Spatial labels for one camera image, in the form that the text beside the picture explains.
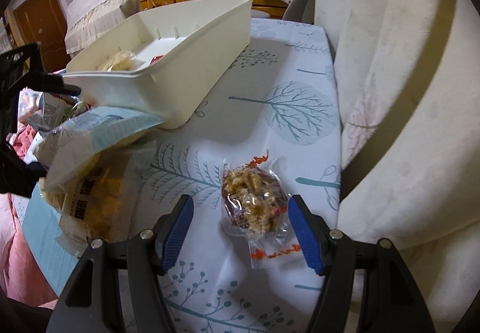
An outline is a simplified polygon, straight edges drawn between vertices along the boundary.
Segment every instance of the beige curtain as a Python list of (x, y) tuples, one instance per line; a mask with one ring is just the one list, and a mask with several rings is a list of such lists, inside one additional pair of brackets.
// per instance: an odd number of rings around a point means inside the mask
[(393, 240), (440, 332), (480, 288), (480, 17), (470, 0), (315, 0), (343, 123), (338, 227)]

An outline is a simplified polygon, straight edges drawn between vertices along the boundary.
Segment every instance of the white plastic bin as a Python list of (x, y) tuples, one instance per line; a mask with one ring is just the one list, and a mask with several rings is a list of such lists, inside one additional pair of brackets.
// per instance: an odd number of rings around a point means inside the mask
[[(63, 79), (90, 104), (166, 116), (162, 127), (177, 128), (250, 43), (250, 10), (251, 0), (194, 0), (136, 13), (75, 56)], [(137, 70), (98, 71), (120, 50), (137, 54)]]

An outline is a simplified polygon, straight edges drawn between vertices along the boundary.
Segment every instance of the pink fabric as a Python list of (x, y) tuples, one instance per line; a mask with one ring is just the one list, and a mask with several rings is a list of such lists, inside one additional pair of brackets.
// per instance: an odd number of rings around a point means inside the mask
[[(26, 126), (16, 135), (12, 146), (22, 159), (35, 134)], [(57, 299), (23, 236), (10, 194), (0, 195), (0, 226), (0, 284), (5, 294), (30, 306)]]

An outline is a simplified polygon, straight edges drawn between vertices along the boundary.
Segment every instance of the tablecloth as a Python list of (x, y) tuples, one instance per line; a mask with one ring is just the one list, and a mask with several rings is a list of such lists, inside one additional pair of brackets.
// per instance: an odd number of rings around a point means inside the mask
[[(160, 278), (179, 332), (301, 332), (322, 278), (300, 256), (253, 270), (247, 243), (221, 229), (220, 172), (269, 152), (285, 189), (334, 227), (340, 175), (335, 76), (322, 28), (252, 19), (251, 43), (183, 127), (155, 131), (157, 153), (145, 178), (131, 233), (151, 227), (182, 193), (195, 214), (176, 266)], [(53, 240), (58, 216), (38, 196), (28, 203), (25, 237), (59, 293), (74, 259)], [(127, 330), (135, 331), (121, 275)]]

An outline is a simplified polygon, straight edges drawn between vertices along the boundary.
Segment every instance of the door frame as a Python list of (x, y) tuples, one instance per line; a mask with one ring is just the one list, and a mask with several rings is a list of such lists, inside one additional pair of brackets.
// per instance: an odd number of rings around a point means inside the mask
[[(15, 25), (16, 27), (18, 28), (18, 31), (20, 32), (20, 36), (22, 37), (22, 40), (23, 40), (23, 43), (24, 44), (27, 44), (26, 42), (26, 36), (23, 32), (23, 28), (22, 26), (20, 25), (20, 20), (18, 19), (18, 9), (23, 6), (24, 4), (28, 3), (30, 0), (25, 0), (23, 3), (21, 3), (18, 7), (16, 7), (14, 10), (13, 10), (13, 17), (15, 18)], [(62, 6), (60, 5), (60, 1), (57, 0), (57, 4), (60, 8), (60, 11), (61, 11), (61, 14), (63, 15), (63, 18), (65, 19), (65, 22), (67, 21), (67, 18), (65, 17), (65, 14), (63, 12), (63, 9), (62, 9)]]

